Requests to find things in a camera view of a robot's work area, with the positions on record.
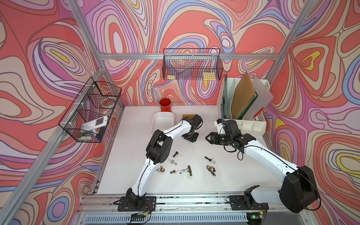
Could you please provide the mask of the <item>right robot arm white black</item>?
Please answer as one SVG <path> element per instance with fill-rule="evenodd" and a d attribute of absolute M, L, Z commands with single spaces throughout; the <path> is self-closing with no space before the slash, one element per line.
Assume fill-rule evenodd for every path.
<path fill-rule="evenodd" d="M 254 136 L 243 134 L 235 120 L 218 119 L 217 132 L 211 132 L 206 140 L 213 145 L 233 147 L 234 152 L 252 157 L 266 167 L 281 182 L 280 187 L 263 188 L 254 185 L 244 192 L 248 208 L 271 203 L 284 205 L 289 211 L 299 213 L 321 201 L 315 176 L 307 166 L 291 163 L 263 146 Z"/>

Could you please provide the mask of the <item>brown wooden knight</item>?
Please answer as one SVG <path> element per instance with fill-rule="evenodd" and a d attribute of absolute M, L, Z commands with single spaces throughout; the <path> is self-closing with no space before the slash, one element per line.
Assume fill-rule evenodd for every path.
<path fill-rule="evenodd" d="M 181 172 L 182 173 L 188 172 L 188 175 L 192 176 L 192 170 L 191 170 L 190 165 L 188 165 L 187 168 L 185 168 L 185 169 L 181 169 Z"/>

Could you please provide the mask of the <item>black and white pawn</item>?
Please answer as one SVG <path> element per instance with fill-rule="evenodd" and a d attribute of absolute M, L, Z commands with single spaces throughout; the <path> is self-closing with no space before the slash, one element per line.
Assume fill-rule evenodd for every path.
<path fill-rule="evenodd" d="M 213 158 L 213 157 L 207 157 L 207 156 L 205 156 L 204 157 L 205 159 L 207 159 L 209 162 L 211 162 L 212 164 L 215 164 L 216 163 L 216 161 L 215 161 L 215 159 Z"/>

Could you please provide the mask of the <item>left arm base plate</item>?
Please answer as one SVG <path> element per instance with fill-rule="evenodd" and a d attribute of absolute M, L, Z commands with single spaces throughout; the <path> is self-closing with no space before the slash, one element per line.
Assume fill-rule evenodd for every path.
<path fill-rule="evenodd" d="M 156 209 L 156 196 L 128 197 L 123 196 L 114 202 L 119 212 L 152 212 Z"/>

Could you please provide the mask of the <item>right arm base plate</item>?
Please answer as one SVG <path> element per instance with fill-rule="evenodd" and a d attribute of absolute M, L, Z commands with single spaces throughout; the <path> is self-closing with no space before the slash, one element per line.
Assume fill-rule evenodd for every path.
<path fill-rule="evenodd" d="M 233 211 L 267 211 L 267 203 L 256 203 L 251 195 L 229 196 L 229 202 Z"/>

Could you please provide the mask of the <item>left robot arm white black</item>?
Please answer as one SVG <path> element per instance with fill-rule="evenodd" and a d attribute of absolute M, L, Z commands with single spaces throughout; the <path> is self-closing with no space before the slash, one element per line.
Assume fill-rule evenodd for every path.
<path fill-rule="evenodd" d="M 146 147 L 146 160 L 143 169 L 132 187 L 130 187 L 126 196 L 141 198 L 147 192 L 147 182 L 152 177 L 158 164 L 167 160 L 170 155 L 173 140 L 182 137 L 192 143 L 196 142 L 198 138 L 197 130 L 202 126 L 203 120 L 200 115 L 196 114 L 193 117 L 184 117 L 181 121 L 167 129 L 157 129 Z"/>

